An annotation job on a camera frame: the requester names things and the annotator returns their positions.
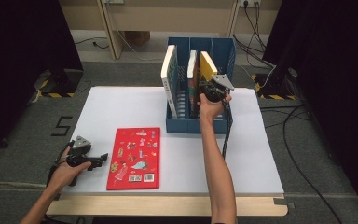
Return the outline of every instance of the wall outlet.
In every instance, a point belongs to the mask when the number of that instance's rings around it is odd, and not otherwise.
[[[248,7],[256,7],[256,4],[258,3],[258,6],[260,7],[261,0],[247,0],[248,1]],[[243,3],[245,0],[240,0],[240,7],[243,7]]]

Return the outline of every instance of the book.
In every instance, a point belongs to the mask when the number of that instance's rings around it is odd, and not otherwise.
[[[159,140],[159,127],[118,128],[106,189],[158,189]]]
[[[210,81],[212,75],[217,75],[218,71],[214,62],[207,51],[200,53],[200,79]]]
[[[169,45],[161,67],[161,81],[174,119],[178,118],[176,109],[176,92],[180,84],[178,76],[177,47],[175,45]]]
[[[199,92],[199,63],[197,60],[197,51],[191,50],[187,66],[187,85],[188,100],[190,105],[190,118],[196,119],[199,116],[199,106],[197,102],[200,100]]]

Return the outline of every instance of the yellow book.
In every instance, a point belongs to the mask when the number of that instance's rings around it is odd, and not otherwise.
[[[217,68],[207,51],[200,53],[200,77],[206,81],[212,79],[212,75],[217,75]]]

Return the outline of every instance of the white table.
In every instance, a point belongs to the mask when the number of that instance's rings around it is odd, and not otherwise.
[[[238,216],[284,216],[287,206],[276,203],[284,199],[282,183],[255,92],[237,88],[231,95],[234,122],[226,162],[234,181]],[[109,158],[103,167],[83,172],[74,187],[65,188],[48,214],[209,216],[200,134],[167,133],[165,109],[162,87],[92,88],[72,139],[85,137],[92,143],[89,156],[109,153]],[[116,128],[122,127],[161,128],[159,189],[106,190]],[[220,147],[224,138],[217,135]]]

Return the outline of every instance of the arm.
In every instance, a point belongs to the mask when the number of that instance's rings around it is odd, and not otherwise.
[[[205,174],[211,199],[212,223],[235,223],[237,206],[230,171],[214,135],[213,120],[222,111],[222,103],[209,102],[200,95],[200,128],[204,153]]]
[[[62,155],[67,155],[69,149],[70,148],[68,147]],[[29,210],[27,215],[25,215],[20,224],[40,223],[55,196],[61,192],[63,187],[71,184],[75,176],[79,175],[83,170],[89,168],[90,166],[91,162],[89,161],[82,163],[77,167],[71,167],[66,162],[61,163],[51,177],[45,190],[42,192],[42,195]]]

